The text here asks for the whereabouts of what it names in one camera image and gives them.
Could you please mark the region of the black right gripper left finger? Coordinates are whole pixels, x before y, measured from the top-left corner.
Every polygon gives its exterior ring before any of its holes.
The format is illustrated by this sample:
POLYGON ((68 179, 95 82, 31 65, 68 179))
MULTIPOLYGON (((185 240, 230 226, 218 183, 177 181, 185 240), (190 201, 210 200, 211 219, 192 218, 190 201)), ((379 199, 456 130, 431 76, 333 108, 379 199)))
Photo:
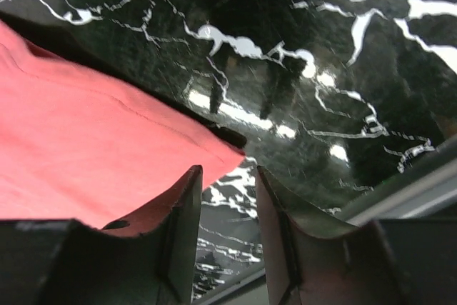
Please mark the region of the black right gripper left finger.
POLYGON ((117 268, 122 304, 189 304, 201 215, 203 169, 192 166, 172 187, 107 224, 126 244, 117 268))

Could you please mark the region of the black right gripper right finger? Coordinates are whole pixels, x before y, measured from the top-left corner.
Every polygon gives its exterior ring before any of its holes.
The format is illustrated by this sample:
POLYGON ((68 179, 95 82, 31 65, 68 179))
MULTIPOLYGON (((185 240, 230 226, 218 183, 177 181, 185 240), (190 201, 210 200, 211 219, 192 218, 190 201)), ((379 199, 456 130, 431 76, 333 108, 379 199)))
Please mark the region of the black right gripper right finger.
POLYGON ((369 233, 308 203, 265 167, 256 175, 270 304, 377 304, 369 233))

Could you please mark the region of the pink t shirt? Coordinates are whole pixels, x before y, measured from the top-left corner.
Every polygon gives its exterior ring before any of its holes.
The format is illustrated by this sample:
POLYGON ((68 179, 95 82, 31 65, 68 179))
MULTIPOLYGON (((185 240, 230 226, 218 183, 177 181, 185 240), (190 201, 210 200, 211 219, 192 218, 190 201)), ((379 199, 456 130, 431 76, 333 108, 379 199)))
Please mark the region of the pink t shirt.
POLYGON ((191 166, 209 186, 244 155, 203 124, 123 81, 1 26, 1 217, 101 228, 191 166))

